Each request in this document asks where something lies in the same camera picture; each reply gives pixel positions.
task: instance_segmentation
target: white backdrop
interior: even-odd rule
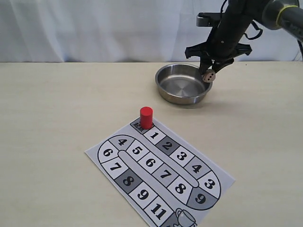
[[[187,61],[185,48],[204,42],[210,31],[196,27],[197,14],[219,12],[222,2],[0,0],[0,61]],[[255,34],[250,27],[248,35]],[[241,42],[253,52],[237,61],[301,57],[296,40],[283,30],[264,29],[259,39]]]

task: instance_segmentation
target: metal bowl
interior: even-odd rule
[[[200,102],[213,85],[203,82],[199,67],[186,63],[169,64],[159,69],[156,84],[162,98],[178,105]]]

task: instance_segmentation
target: table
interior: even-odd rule
[[[84,151],[148,105],[236,179],[199,226],[301,227],[302,63],[236,62],[186,107],[157,92],[165,64],[0,64],[0,226],[146,226]]]

